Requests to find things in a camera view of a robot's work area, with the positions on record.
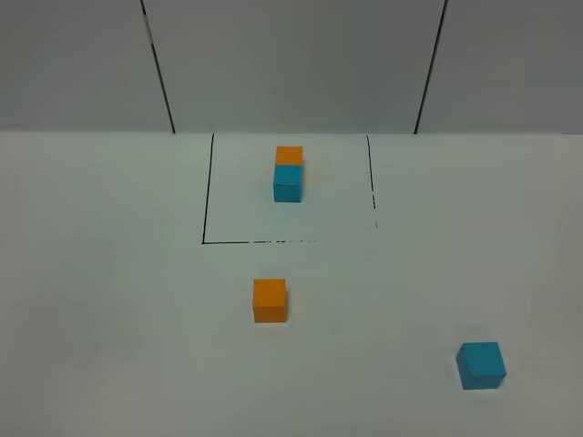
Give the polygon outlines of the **template blue cube block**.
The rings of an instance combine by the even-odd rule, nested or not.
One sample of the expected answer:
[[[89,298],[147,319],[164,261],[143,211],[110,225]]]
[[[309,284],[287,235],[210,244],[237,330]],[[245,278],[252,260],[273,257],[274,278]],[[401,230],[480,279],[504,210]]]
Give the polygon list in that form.
[[[273,174],[275,202],[300,203],[302,201],[303,166],[276,165]]]

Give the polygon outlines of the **template orange cube block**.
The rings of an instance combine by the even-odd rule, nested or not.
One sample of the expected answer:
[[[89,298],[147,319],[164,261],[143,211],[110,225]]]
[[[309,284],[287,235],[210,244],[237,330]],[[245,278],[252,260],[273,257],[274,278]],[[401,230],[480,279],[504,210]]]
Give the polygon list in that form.
[[[277,166],[302,166],[303,147],[277,146],[275,164]]]

